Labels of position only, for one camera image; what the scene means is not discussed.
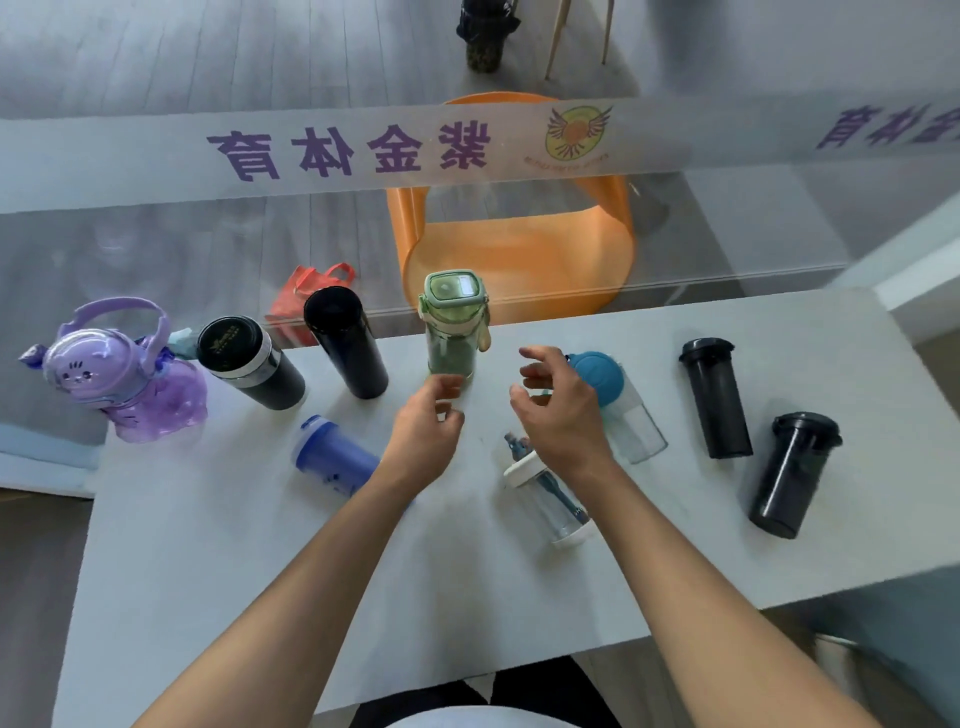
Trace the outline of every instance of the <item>white shirt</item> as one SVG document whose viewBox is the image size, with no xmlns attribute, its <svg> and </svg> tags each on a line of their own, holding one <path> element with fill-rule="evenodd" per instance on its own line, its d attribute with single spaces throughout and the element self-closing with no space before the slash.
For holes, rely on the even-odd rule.
<svg viewBox="0 0 960 728">
<path fill-rule="evenodd" d="M 463 705 L 417 713 L 390 728 L 574 728 L 554 717 L 497 705 Z"/>
</svg>

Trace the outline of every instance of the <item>printed logo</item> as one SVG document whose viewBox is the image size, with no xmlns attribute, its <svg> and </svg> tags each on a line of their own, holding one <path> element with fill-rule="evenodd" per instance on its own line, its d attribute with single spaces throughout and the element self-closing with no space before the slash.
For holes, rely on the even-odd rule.
<svg viewBox="0 0 960 728">
<path fill-rule="evenodd" d="M 546 128 L 546 151 L 553 159 L 572 161 L 592 152 L 603 138 L 613 107 L 576 107 L 559 113 L 553 109 Z"/>
</svg>

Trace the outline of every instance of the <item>left hand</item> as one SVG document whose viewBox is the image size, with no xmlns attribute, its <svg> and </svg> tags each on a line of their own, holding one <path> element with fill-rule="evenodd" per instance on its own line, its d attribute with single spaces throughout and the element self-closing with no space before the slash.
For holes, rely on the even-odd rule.
<svg viewBox="0 0 960 728">
<path fill-rule="evenodd" d="M 390 443 L 378 470 L 409 488 L 416 495 L 444 474 L 453 459 L 464 426 L 464 413 L 453 409 L 464 378 L 431 375 L 407 400 L 394 419 Z M 445 414 L 443 422 L 437 416 Z"/>
</svg>

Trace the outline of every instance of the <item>orange chair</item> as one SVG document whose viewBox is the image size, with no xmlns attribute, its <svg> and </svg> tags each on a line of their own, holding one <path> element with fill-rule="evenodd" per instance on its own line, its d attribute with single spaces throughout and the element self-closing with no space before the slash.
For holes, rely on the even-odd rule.
<svg viewBox="0 0 960 728">
<path fill-rule="evenodd" d="M 448 103 L 542 101 L 555 99 L 494 91 Z M 469 268 L 487 287 L 492 324 L 596 313 L 613 300 L 634 264 L 627 185 L 622 177 L 573 182 L 597 205 L 579 212 L 454 223 L 426 222 L 429 187 L 388 189 L 407 302 L 417 307 L 428 273 Z"/>
</svg>

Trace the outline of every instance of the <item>black insulated bottle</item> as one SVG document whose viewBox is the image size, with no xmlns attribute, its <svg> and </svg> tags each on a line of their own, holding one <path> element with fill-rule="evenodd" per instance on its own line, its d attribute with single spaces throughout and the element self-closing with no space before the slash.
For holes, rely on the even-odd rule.
<svg viewBox="0 0 960 728">
<path fill-rule="evenodd" d="M 360 299 L 342 285 L 321 288 L 303 305 L 303 320 L 350 392 L 372 400 L 387 389 L 387 370 Z"/>
<path fill-rule="evenodd" d="M 197 358 L 211 374 L 268 409 L 289 409 L 306 384 L 267 330 L 246 316 L 225 316 L 204 327 Z"/>
<path fill-rule="evenodd" d="M 750 520 L 767 533 L 795 539 L 830 451 L 843 445 L 840 425 L 814 412 L 780 415 L 777 438 L 756 491 Z"/>
<path fill-rule="evenodd" d="M 686 342 L 680 355 L 697 402 L 707 452 L 716 460 L 754 454 L 733 376 L 732 351 L 729 341 L 703 338 Z"/>
</svg>

